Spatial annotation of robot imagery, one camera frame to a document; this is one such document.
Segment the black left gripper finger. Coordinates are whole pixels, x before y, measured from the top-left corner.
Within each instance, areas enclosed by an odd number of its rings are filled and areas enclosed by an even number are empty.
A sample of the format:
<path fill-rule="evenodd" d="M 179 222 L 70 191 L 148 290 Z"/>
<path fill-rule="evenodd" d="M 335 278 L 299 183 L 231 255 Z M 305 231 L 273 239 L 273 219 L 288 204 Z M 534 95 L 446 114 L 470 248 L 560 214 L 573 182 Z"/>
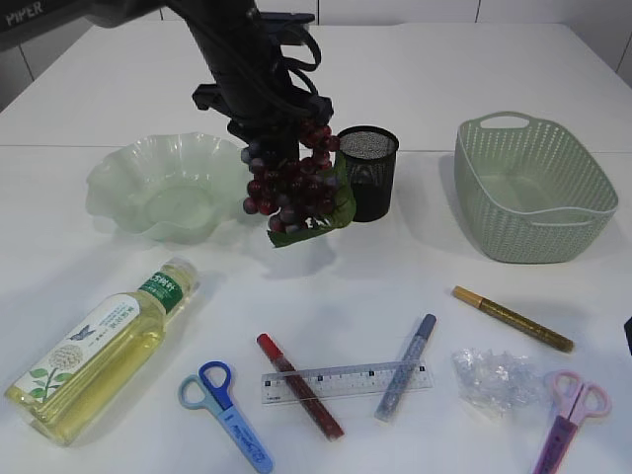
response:
<path fill-rule="evenodd" d="M 265 135 L 265 125 L 258 121 L 231 120 L 227 125 L 227 131 L 248 145 L 253 143 L 261 145 Z"/>
<path fill-rule="evenodd" d="M 288 119 L 270 127 L 270 143 L 278 161 L 296 161 L 299 155 L 299 122 Z"/>

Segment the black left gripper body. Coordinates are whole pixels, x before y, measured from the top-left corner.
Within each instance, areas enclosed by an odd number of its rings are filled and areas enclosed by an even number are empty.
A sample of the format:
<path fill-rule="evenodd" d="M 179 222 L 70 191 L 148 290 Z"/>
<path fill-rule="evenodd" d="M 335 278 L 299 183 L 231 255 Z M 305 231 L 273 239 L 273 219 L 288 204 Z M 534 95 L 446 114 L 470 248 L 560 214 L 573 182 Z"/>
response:
<path fill-rule="evenodd" d="M 194 102 L 213 108 L 231 120 L 258 121 L 265 133 L 278 122 L 313 119 L 327 124 L 332 101 L 319 94 L 307 77 L 322 61 L 316 40 L 281 45 L 263 37 L 246 42 L 246 13 L 250 9 L 185 9 L 183 19 L 215 80 L 200 85 Z"/>

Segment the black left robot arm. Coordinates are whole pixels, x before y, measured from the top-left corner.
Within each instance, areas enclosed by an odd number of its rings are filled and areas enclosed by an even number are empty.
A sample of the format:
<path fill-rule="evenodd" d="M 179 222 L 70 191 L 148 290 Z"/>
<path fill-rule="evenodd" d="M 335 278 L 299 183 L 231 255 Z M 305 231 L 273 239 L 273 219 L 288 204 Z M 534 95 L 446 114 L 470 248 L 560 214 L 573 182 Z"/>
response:
<path fill-rule="evenodd" d="M 311 14 L 263 13 L 253 1 L 4 1 L 1 47 L 80 18 L 112 29 L 164 7 L 185 21 L 214 79 L 193 93 L 199 110 L 228 117 L 229 133 L 274 162 L 297 159 L 299 145 L 326 148 L 334 110 L 307 76 L 322 60 Z"/>

